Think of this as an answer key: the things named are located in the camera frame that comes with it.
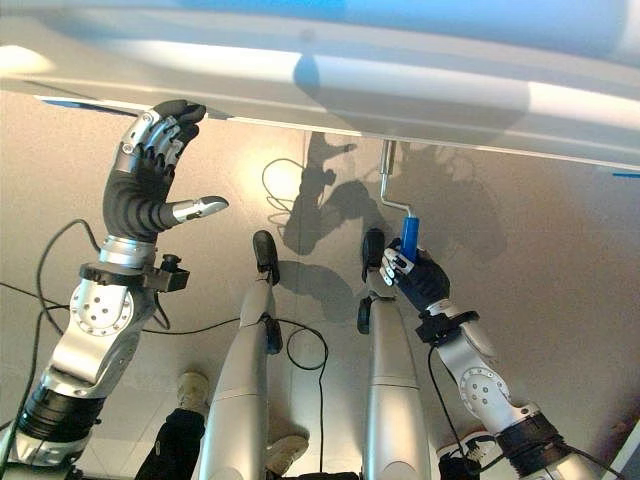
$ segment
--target robotic hand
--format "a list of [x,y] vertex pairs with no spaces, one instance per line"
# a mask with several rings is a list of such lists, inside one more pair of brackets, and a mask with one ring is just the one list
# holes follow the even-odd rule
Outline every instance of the robotic hand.
[[385,283],[391,286],[395,282],[420,313],[449,298],[449,277],[440,265],[423,250],[418,250],[414,263],[397,250],[400,245],[396,238],[384,251],[380,275]]
[[122,137],[104,192],[109,235],[99,262],[81,266],[67,330],[20,415],[14,441],[5,437],[9,462],[19,472],[9,478],[27,478],[24,465],[71,468],[133,357],[157,292],[185,288],[189,272],[178,268],[177,256],[165,255],[160,268],[153,266],[155,242],[164,230],[228,206],[216,196],[166,203],[178,160],[204,114],[202,105],[164,102],[141,114]]
[[384,251],[380,275],[394,283],[420,312],[416,329],[437,349],[455,379],[469,412],[496,436],[520,477],[536,480],[595,478],[534,403],[514,404],[507,383],[494,370],[491,342],[476,312],[461,313],[449,300],[446,273],[426,252],[415,263],[398,251],[400,239]]

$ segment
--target white sneaker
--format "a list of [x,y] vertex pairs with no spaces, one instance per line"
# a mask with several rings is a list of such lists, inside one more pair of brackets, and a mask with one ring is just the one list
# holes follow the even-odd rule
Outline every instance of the white sneaker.
[[[460,443],[467,458],[479,463],[496,445],[496,439],[489,432],[481,430],[468,434],[460,440]],[[438,449],[436,455],[438,456],[438,460],[442,460],[443,458],[462,458],[462,453],[456,442]]]
[[306,438],[288,435],[267,447],[266,467],[278,476],[283,476],[293,462],[299,459],[309,448]]
[[178,379],[178,408],[191,410],[202,416],[207,414],[209,380],[196,372],[183,373]]

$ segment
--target silver robotic finger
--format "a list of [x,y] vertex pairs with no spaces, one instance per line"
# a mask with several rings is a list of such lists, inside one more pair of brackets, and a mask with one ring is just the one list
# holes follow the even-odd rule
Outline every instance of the silver robotic finger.
[[153,145],[155,154],[162,154],[166,156],[167,152],[171,148],[171,140],[174,139],[179,133],[180,125],[174,125],[173,127],[165,130],[161,136],[157,137],[157,144]]
[[187,220],[206,217],[213,213],[224,210],[229,206],[224,198],[218,196],[208,196],[197,198],[196,200],[184,200],[172,204],[173,216],[179,223]]
[[389,277],[389,275],[387,274],[387,269],[384,267],[380,267],[380,276],[382,277],[382,280],[384,280],[384,283],[386,283],[389,286],[393,285],[393,278]]
[[396,272],[393,271],[393,267],[389,263],[389,260],[386,257],[382,257],[382,267],[384,268],[386,275],[393,280],[396,276]]
[[178,160],[180,159],[180,152],[184,148],[184,143],[178,139],[172,140],[169,143],[169,148],[165,155],[164,163],[165,165],[173,165],[174,167],[178,165]]
[[178,122],[175,118],[167,117],[158,124],[154,125],[151,133],[149,133],[149,136],[144,142],[144,149],[146,150],[149,147],[156,147],[158,143],[160,143],[166,132],[174,125],[177,125],[177,123]]

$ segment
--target electrical wire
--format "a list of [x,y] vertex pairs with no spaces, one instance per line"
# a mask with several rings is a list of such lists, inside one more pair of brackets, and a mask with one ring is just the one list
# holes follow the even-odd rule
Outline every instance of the electrical wire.
[[22,393],[20,404],[18,405],[18,411],[13,420],[13,423],[11,424],[11,430],[9,430],[9,438],[7,439],[7,448],[4,451],[2,460],[0,461],[0,479],[4,476],[4,472],[7,467],[7,460],[9,459],[9,452],[11,451],[11,446],[13,445],[13,442],[16,437],[16,431],[18,429],[18,421],[20,420],[20,415],[22,415],[22,410],[24,409],[24,406],[27,403],[27,398],[29,398],[29,392],[31,391],[31,387],[33,386],[33,380],[36,375],[36,367],[38,362],[38,348],[40,346],[40,327],[42,325],[42,316],[44,315],[45,312],[49,314],[49,310],[68,309],[68,308],[69,308],[69,305],[50,305],[48,307],[44,307],[44,310],[41,310],[40,313],[38,314],[38,319],[36,320],[35,333],[33,336],[33,348],[31,350],[31,367],[29,369],[29,377],[27,379],[27,385],[25,386],[24,392]]
[[100,247],[98,246],[98,243],[96,242],[96,238],[93,236],[93,232],[91,231],[91,227],[89,226],[87,221],[82,218],[76,218],[75,220],[70,221],[64,227],[58,230],[53,235],[53,237],[49,239],[49,241],[47,242],[47,245],[44,247],[44,251],[42,252],[42,255],[40,255],[40,260],[38,261],[38,268],[36,269],[36,294],[38,295],[38,301],[40,302],[40,306],[42,307],[42,311],[45,313],[47,320],[49,321],[51,326],[56,330],[56,332],[58,332],[59,335],[62,335],[62,329],[55,322],[55,320],[49,313],[49,310],[47,310],[47,306],[45,305],[45,298],[44,298],[44,294],[42,293],[42,270],[44,268],[44,262],[47,259],[47,256],[49,255],[49,251],[51,250],[53,245],[56,243],[58,238],[60,238],[67,230],[69,230],[71,227],[73,227],[76,224],[80,224],[84,227],[85,231],[87,232],[87,236],[89,237],[89,241],[91,242],[91,246],[94,248],[96,252],[100,252]]
[[[476,476],[479,475],[480,473],[489,470],[491,467],[493,467],[495,464],[497,464],[500,460],[502,460],[503,458],[505,458],[504,455],[500,455],[499,457],[497,457],[495,460],[493,460],[492,462],[488,463],[486,466],[478,469],[478,470],[471,470],[469,468],[469,466],[467,465],[467,462],[469,461],[467,459],[466,454],[464,453],[464,450],[462,449],[462,442],[460,441],[460,437],[458,436],[458,432],[456,431],[455,427],[453,426],[453,422],[451,421],[451,417],[449,416],[449,412],[447,411],[447,407],[444,403],[444,399],[442,398],[442,393],[440,392],[440,388],[438,387],[438,383],[436,382],[436,378],[435,375],[433,374],[433,367],[431,365],[431,356],[433,354],[433,351],[435,350],[435,346],[432,346],[431,349],[429,350],[429,355],[427,357],[427,364],[429,367],[429,376],[431,377],[431,382],[433,383],[433,387],[436,390],[436,394],[438,395],[438,400],[440,400],[440,405],[442,406],[442,410],[444,412],[445,417],[447,417],[447,422],[449,423],[449,427],[451,428],[451,432],[453,432],[453,436],[456,439],[456,443],[458,444],[458,448],[460,449],[460,453],[462,455],[462,457],[464,458],[465,462],[464,462],[464,468],[467,471],[467,473],[471,476]],[[616,470],[614,470],[613,468],[609,467],[608,465],[606,465],[604,462],[598,460],[597,458],[595,458],[592,455],[589,455],[587,452],[583,452],[582,450],[572,447],[571,445],[566,445],[566,444],[562,444],[559,445],[561,448],[564,448],[566,450],[568,450],[569,452],[575,453],[577,455],[581,455],[584,458],[590,460],[591,462],[595,463],[596,465],[602,467],[603,469],[613,473],[614,475],[616,475],[618,478],[620,478],[621,480],[626,480],[624,475],[622,475],[620,472],[617,472]]]
[[[56,321],[53,319],[53,317],[51,316],[51,314],[49,313],[50,310],[58,310],[58,309],[65,309],[65,310],[69,310],[69,305],[63,305],[60,304],[58,302],[55,302],[54,300],[48,299],[44,296],[43,294],[43,288],[42,288],[42,271],[44,268],[44,263],[49,255],[49,252],[51,251],[51,249],[53,248],[54,244],[56,243],[56,241],[67,231],[69,230],[71,227],[73,227],[76,224],[81,224],[84,228],[85,231],[87,233],[87,236],[89,237],[89,241],[91,242],[92,247],[99,252],[100,251],[100,247],[98,246],[96,240],[95,240],[95,236],[93,234],[93,231],[91,230],[91,227],[89,226],[89,224],[84,220],[84,219],[75,219],[71,222],[69,222],[67,225],[65,225],[64,227],[62,227],[60,230],[58,230],[52,237],[51,239],[47,242],[47,245],[45,246],[40,259],[38,261],[38,267],[36,270],[36,293],[30,292],[28,290],[24,290],[22,288],[16,287],[14,285],[11,285],[9,283],[6,282],[0,282],[0,285],[5,287],[5,288],[9,288],[11,290],[14,290],[16,292],[22,293],[24,295],[28,295],[30,297],[34,297],[37,298],[40,306],[42,307],[42,309],[40,310],[40,313],[38,314],[38,318],[36,321],[36,331],[35,331],[35,335],[34,335],[34,342],[33,342],[33,350],[32,350],[32,360],[31,360],[31,369],[29,372],[29,379],[27,382],[27,386],[25,388],[25,391],[23,393],[22,399],[20,401],[20,405],[18,407],[18,411],[16,413],[16,417],[15,417],[15,421],[13,422],[13,424],[11,423],[11,421],[6,422],[5,424],[3,424],[2,426],[0,426],[0,431],[4,430],[5,428],[7,428],[9,425],[11,425],[11,431],[9,432],[9,439],[8,439],[8,445],[13,444],[14,440],[15,440],[15,434],[16,434],[16,430],[17,430],[17,426],[18,426],[18,420],[20,418],[20,415],[22,413],[22,410],[24,409],[24,406],[26,404],[27,398],[29,397],[29,392],[31,391],[31,387],[33,386],[33,380],[35,378],[35,370],[36,370],[36,364],[37,364],[37,358],[38,358],[38,349],[39,349],[39,343],[40,343],[40,327],[42,325],[42,317],[43,315],[46,315],[47,320],[49,322],[49,324],[53,327],[53,329],[56,331],[56,333],[58,333],[59,335],[62,335],[63,331],[62,329],[58,326],[58,324],[56,323]],[[48,303],[52,303],[53,305],[47,306],[45,304],[45,302]],[[171,321],[169,320],[168,315],[166,314],[166,312],[164,311],[164,309],[162,308],[162,305],[160,304],[159,298],[158,298],[158,293],[155,292],[154,293],[154,303],[156,306],[156,309],[158,310],[158,312],[160,313],[160,315],[162,316],[162,320],[160,320],[158,317],[156,317],[155,315],[153,316],[153,318],[156,320],[156,322],[158,323],[158,325],[160,325],[161,328],[163,328],[164,330],[167,331],[156,331],[156,330],[148,330],[148,329],[143,329],[144,332],[147,333],[152,333],[152,334],[156,334],[156,335],[194,335],[197,333],[201,333],[201,332],[205,332],[208,330],[212,330],[214,328],[217,327],[221,327],[223,325],[235,322],[240,320],[240,318],[232,318],[229,320],[225,320],[223,322],[219,322],[219,323],[215,323],[213,325],[209,325],[207,327],[203,327],[203,328],[199,328],[196,330],[190,330],[190,331],[178,331],[178,332],[170,332],[168,330],[170,330],[171,328]],[[308,327],[307,325],[304,325],[302,323],[293,321],[293,320],[286,320],[286,319],[277,319],[277,321],[280,321],[282,323],[287,323],[290,325],[294,325],[298,327],[298,330],[295,330],[294,332],[292,332],[288,339],[287,339],[287,357],[289,358],[289,360],[291,361],[291,363],[293,363],[296,367],[300,368],[301,370],[305,370],[305,371],[314,371],[314,370],[320,370],[320,375],[318,376],[318,388],[319,388],[319,392],[320,392],[320,472],[322,472],[323,470],[323,462],[324,462],[324,391],[323,391],[323,387],[322,387],[322,378],[324,376],[324,372],[327,366],[327,360],[329,358],[329,347],[327,345],[327,342],[325,341],[324,337],[322,336],[322,334],[311,327]],[[298,333],[302,332],[302,331],[309,331],[312,334],[314,334],[321,342],[324,348],[324,359],[321,363],[308,367],[306,365],[302,365],[301,363],[297,362],[293,356],[291,355],[291,351],[290,351],[290,345],[291,345],[291,339],[297,335]],[[2,459],[2,463],[0,463],[0,479],[2,478],[2,476],[4,475],[4,471],[6,468],[6,462],[9,456],[9,452],[10,452],[10,448],[7,448],[3,459]]]
[[456,443],[458,444],[458,448],[460,449],[460,455],[462,455],[462,458],[464,459],[463,465],[465,470],[467,471],[467,473],[470,476],[477,476],[480,475],[482,472],[485,472],[487,470],[489,470],[491,467],[493,467],[495,464],[497,464],[500,460],[502,460],[504,457],[503,454],[500,454],[497,458],[495,458],[494,460],[492,460],[491,462],[489,462],[487,465],[485,465],[484,467],[477,469],[477,470],[471,470],[469,468],[469,459],[467,458],[467,454],[464,453],[464,449],[462,448],[462,442],[460,441],[460,437],[458,436],[458,432],[456,431],[455,427],[453,426],[453,421],[451,420],[451,417],[449,416],[449,411],[447,410],[447,406],[444,403],[444,399],[442,398],[442,393],[440,393],[440,388],[438,387],[438,382],[436,382],[436,377],[433,374],[433,367],[431,365],[431,356],[433,355],[433,351],[436,349],[436,347],[434,345],[431,346],[431,349],[429,349],[429,355],[427,356],[427,366],[429,368],[429,376],[431,377],[431,383],[433,383],[433,388],[436,391],[436,394],[438,395],[438,400],[440,400],[440,405],[442,406],[442,411],[444,412],[444,416],[447,417],[447,422],[449,423],[449,427],[451,428],[451,432],[453,433],[453,436],[456,439]]
[[621,480],[626,480],[626,477],[621,474],[620,472],[614,470],[613,468],[611,468],[610,466],[608,466],[607,464],[605,464],[604,462],[602,462],[601,460],[598,460],[596,457],[594,457],[593,455],[589,455],[587,452],[583,452],[582,450],[576,448],[576,447],[572,447],[571,445],[562,445],[562,448],[566,448],[567,450],[569,450],[572,453],[575,453],[576,455],[580,455],[584,458],[586,458],[587,460],[595,463],[596,465],[598,465],[601,468],[604,468],[605,470],[607,470],[608,472],[613,473],[616,477],[618,477]]
[[167,314],[165,313],[164,308],[162,308],[162,305],[160,305],[160,299],[158,298],[157,291],[153,292],[153,303],[155,303],[156,309],[158,310],[158,312],[160,312],[160,315],[162,316],[164,323],[161,322],[160,319],[155,315],[153,316],[153,319],[156,321],[158,325],[160,325],[160,328],[164,330],[171,330],[171,322],[169,321],[169,317],[167,317]]
[[202,333],[202,332],[206,332],[207,330],[213,330],[216,327],[221,327],[223,325],[226,325],[228,323],[232,323],[232,322],[237,322],[238,320],[240,320],[240,317],[237,318],[231,318],[229,320],[225,320],[224,322],[220,322],[220,323],[214,323],[213,325],[209,325],[208,327],[203,327],[203,328],[198,328],[197,330],[188,330],[186,332],[159,332],[157,330],[142,330],[143,332],[146,333],[155,333],[156,335],[195,335],[196,333]]
[[[6,288],[8,288],[10,290],[14,290],[16,292],[22,293],[24,295],[28,295],[28,296],[36,298],[36,299],[38,298],[38,295],[36,295],[35,293],[30,292],[28,290],[24,290],[24,289],[19,288],[19,287],[16,287],[15,285],[12,285],[10,283],[0,282],[0,286],[6,287]],[[46,299],[46,301],[49,302],[49,303],[54,304],[55,306],[63,306],[62,303],[58,303],[55,300]],[[153,316],[153,318],[156,320],[156,322],[158,322],[158,323],[161,322],[161,320],[158,319],[155,315]],[[226,325],[227,323],[231,323],[231,322],[236,322],[238,320],[240,320],[240,318],[232,318],[230,320],[225,320],[224,322],[214,323],[213,325],[209,325],[207,327],[198,328],[196,330],[187,330],[187,331],[183,331],[183,332],[180,332],[180,331],[178,331],[178,332],[173,332],[173,331],[171,331],[171,332],[166,332],[166,331],[159,332],[157,330],[148,330],[148,329],[143,329],[142,331],[146,332],[146,333],[153,333],[153,334],[156,334],[156,335],[193,335],[193,334],[196,334],[196,333],[206,332],[207,330],[212,330],[212,329],[214,329],[216,327],[221,327],[222,325]]]
[[[287,351],[287,357],[289,357],[289,360],[291,361],[291,363],[293,363],[296,367],[298,367],[301,370],[314,371],[314,370],[320,369],[320,375],[318,376],[318,388],[320,390],[320,473],[322,473],[322,471],[323,471],[323,461],[324,461],[324,392],[323,392],[323,389],[322,389],[322,377],[324,376],[324,372],[325,372],[325,369],[327,367],[327,360],[329,359],[329,346],[327,345],[327,342],[325,341],[325,339],[322,336],[322,334],[318,330],[316,330],[315,328],[308,327],[307,325],[304,325],[302,323],[294,322],[293,320],[285,320],[285,319],[282,319],[282,318],[278,318],[276,320],[278,322],[288,323],[290,325],[295,325],[295,326],[298,327],[298,330],[295,330],[294,332],[292,332],[289,335],[289,338],[287,339],[287,350],[286,351]],[[324,347],[324,359],[322,360],[322,362],[320,362],[317,365],[314,365],[312,367],[308,367],[306,365],[302,365],[301,363],[299,363],[296,360],[294,360],[293,356],[291,355],[291,350],[290,350],[291,339],[295,335],[297,335],[298,333],[303,332],[305,330],[313,333],[316,337],[318,337],[318,339],[320,339],[320,341],[322,342],[322,345]]]
[[[36,295],[35,293],[30,292],[29,290],[24,290],[24,289],[22,289],[20,287],[16,287],[15,285],[11,285],[10,283],[0,282],[0,286],[6,287],[9,290],[13,290],[13,291],[18,292],[18,293],[24,293],[25,295],[29,295],[30,297],[33,297],[33,298],[36,298],[36,299],[38,298],[38,295]],[[61,303],[58,303],[55,300],[51,300],[50,298],[47,298],[47,297],[44,297],[44,296],[42,298],[44,299],[45,302],[53,303],[54,305],[62,305]]]

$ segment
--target black robotic finger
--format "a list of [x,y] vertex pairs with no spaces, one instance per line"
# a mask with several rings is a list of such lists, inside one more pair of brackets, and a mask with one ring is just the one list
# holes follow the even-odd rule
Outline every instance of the black robotic finger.
[[184,152],[184,149],[187,148],[189,142],[198,136],[198,133],[200,133],[200,128],[194,124],[189,124],[180,131],[178,136],[175,138],[179,142],[182,142],[182,148],[177,153],[178,157],[182,155],[182,152]]
[[153,110],[158,112],[158,114],[162,118],[166,117],[179,117],[184,113],[187,109],[187,101],[186,100],[169,100],[168,102],[162,102],[155,107]]
[[198,123],[204,118],[205,113],[207,113],[207,109],[204,105],[191,103],[187,105],[180,114],[174,115],[174,117],[180,125],[186,126],[191,123]]

